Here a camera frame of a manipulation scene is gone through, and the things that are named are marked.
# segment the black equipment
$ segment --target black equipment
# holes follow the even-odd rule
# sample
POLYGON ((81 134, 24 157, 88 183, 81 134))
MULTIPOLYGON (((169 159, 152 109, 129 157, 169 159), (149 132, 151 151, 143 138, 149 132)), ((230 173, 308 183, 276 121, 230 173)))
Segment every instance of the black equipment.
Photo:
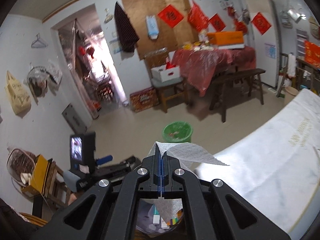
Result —
POLYGON ((94 159, 96 133, 77 134, 70 136, 70 164, 69 171, 63 173, 66 185, 73 192, 87 190, 101 179, 114 182, 141 165, 141 161, 131 156, 119 164, 99 167, 112 160, 112 156, 94 159))
POLYGON ((278 226, 220 179, 207 182, 178 159, 146 157, 115 183, 102 179, 39 229, 32 240, 129 240, 140 198, 181 198, 190 240, 289 240, 278 226))

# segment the clothes hanger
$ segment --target clothes hanger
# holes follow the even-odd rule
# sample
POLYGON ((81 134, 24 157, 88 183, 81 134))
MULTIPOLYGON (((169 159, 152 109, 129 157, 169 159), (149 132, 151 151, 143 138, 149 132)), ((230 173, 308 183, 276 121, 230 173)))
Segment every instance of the clothes hanger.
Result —
POLYGON ((34 40, 31 43, 31 48, 33 49, 38 49, 38 48, 46 48, 48 47, 48 43, 46 43, 41 37, 40 37, 40 33, 38 33, 36 35, 36 40, 34 40))

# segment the round fan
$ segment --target round fan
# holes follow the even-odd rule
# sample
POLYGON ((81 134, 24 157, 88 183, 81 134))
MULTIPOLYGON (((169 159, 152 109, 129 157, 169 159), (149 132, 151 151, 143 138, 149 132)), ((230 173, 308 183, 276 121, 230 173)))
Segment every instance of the round fan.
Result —
POLYGON ((22 187, 26 185, 21 181, 21 173, 32 174, 36 164, 36 156, 31 152, 15 148, 11 151, 8 161, 7 170, 11 177, 22 187))

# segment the red tablecloth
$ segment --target red tablecloth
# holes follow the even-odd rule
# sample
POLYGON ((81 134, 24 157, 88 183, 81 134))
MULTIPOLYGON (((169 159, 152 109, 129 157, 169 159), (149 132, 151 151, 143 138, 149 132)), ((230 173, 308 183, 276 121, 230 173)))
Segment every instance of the red tablecloth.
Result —
POLYGON ((180 66, 181 76, 187 78, 203 97, 214 75, 226 70, 234 71, 234 65, 238 71, 256 68, 256 53, 251 47, 213 51, 178 49, 172 63, 180 66))

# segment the white mattress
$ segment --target white mattress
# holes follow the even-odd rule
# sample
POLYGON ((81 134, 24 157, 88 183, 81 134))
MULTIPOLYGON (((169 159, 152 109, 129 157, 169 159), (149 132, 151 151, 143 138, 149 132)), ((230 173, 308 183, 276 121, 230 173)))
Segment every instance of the white mattress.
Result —
POLYGON ((222 179, 251 205, 300 239, 320 210, 320 97, 303 89, 271 120, 201 164, 200 179, 222 179))

